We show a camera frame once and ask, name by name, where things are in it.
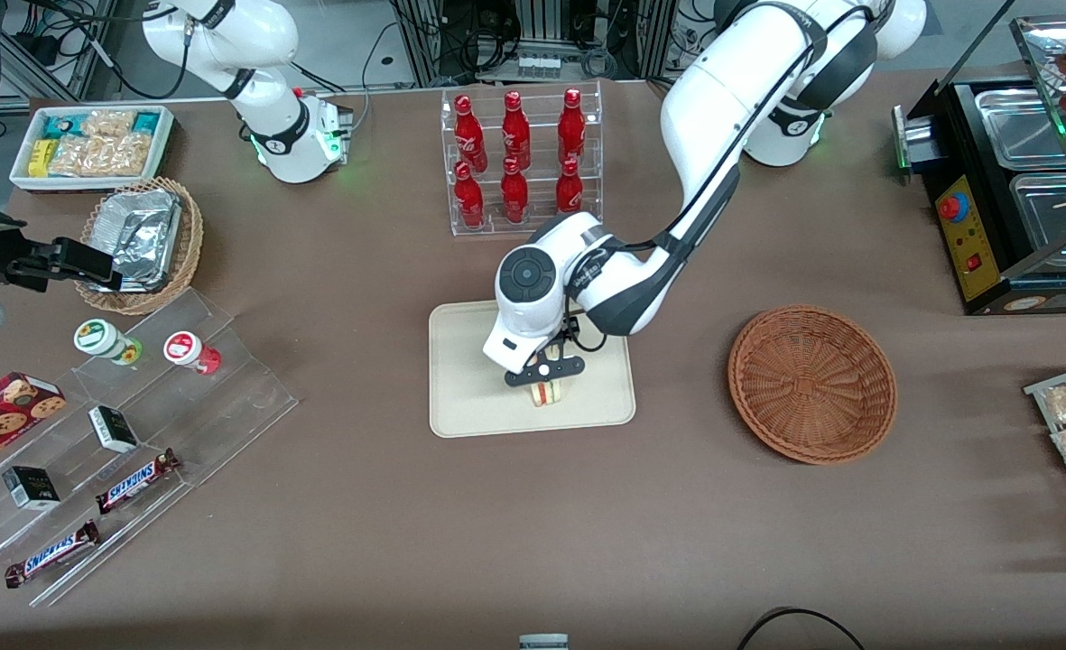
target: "wicker basket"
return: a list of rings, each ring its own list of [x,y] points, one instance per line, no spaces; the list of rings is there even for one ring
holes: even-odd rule
[[[83,299],[96,309],[119,312],[125,316],[141,316],[169,304],[171,300],[175,299],[175,296],[180,295],[183,289],[192,283],[195,267],[199,264],[199,246],[204,243],[204,218],[199,216],[199,206],[195,205],[191,194],[187,193],[187,190],[179,182],[169,178],[152,178],[152,180],[136,182],[135,185],[117,190],[116,193],[149,190],[168,190],[183,201],[180,230],[175,235],[177,239],[175,240],[173,262],[168,271],[169,280],[160,292],[155,293],[93,292],[82,282],[76,282],[75,288],[81,293]],[[87,242],[92,238],[96,214],[99,214],[99,206],[102,205],[103,201],[100,201],[96,209],[92,210],[92,218],[87,218],[86,226],[83,226],[83,242]]]
[[[759,439],[829,465],[866,456],[890,432],[898,386],[874,339],[838,313],[790,305],[758,314],[729,353],[729,392]]]

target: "jar lid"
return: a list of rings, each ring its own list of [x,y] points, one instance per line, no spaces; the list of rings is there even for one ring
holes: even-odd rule
[[[75,330],[75,348],[86,354],[103,353],[115,345],[117,336],[111,322],[93,318]]]
[[[195,361],[203,351],[204,342],[192,332],[175,332],[164,344],[164,357],[178,365]]]

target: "brown table surface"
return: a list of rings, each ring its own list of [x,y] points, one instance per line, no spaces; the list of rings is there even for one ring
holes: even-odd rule
[[[195,286],[303,403],[53,607],[0,576],[0,647],[718,649],[776,605],[879,649],[1066,647],[1066,473],[1021,393],[1066,370],[1066,316],[963,316],[921,184],[890,174],[890,108],[932,78],[878,74],[801,164],[743,163],[630,341],[631,423],[466,440],[429,428],[427,318],[490,298],[513,242],[451,238],[438,93],[375,96],[356,160],[301,186],[256,164],[228,103],[177,103]],[[603,94],[607,222],[640,240],[680,202],[661,102]],[[10,211],[49,238],[95,201],[16,191]],[[83,361],[69,332],[99,313],[74,286],[0,300],[0,375]],[[857,462],[777,456],[724,390],[744,322],[802,302],[859,322],[898,375],[897,424]],[[781,620],[752,647],[839,641]]]

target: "stainless steel tray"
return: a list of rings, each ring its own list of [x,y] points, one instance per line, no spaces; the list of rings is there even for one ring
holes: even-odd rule
[[[1066,234],[1066,207],[1053,207],[1066,201],[1066,174],[1020,174],[1011,181],[1011,192],[1035,248]],[[1066,247],[1050,263],[1066,266]]]
[[[1066,156],[1033,87],[979,92],[974,98],[998,163],[1013,172],[1066,168]]]

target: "coca-cola bottle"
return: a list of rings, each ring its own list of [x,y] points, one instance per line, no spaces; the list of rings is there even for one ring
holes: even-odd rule
[[[569,157],[561,165],[561,178],[556,180],[556,211],[574,213],[581,211],[581,194],[585,184],[577,176],[577,159]]]
[[[515,157],[504,159],[504,178],[500,180],[500,193],[504,197],[504,218],[511,223],[524,223],[529,207],[529,184]]]
[[[556,157],[564,164],[569,157],[581,161],[585,157],[585,114],[581,112],[581,92],[565,91],[565,110],[556,124]]]
[[[484,129],[472,115],[472,100],[468,95],[457,95],[453,99],[456,108],[456,148],[462,160],[472,165],[472,172],[482,174],[488,168],[488,156],[484,152]]]
[[[532,137],[529,135],[529,118],[521,110],[521,94],[516,91],[504,93],[504,123],[500,125],[504,136],[504,155],[515,157],[521,168],[533,164]]]
[[[456,194],[456,208],[462,213],[464,227],[480,230],[484,226],[484,194],[480,193],[480,184],[472,178],[472,169],[467,162],[456,161],[454,169],[456,184],[453,185],[453,193]]]

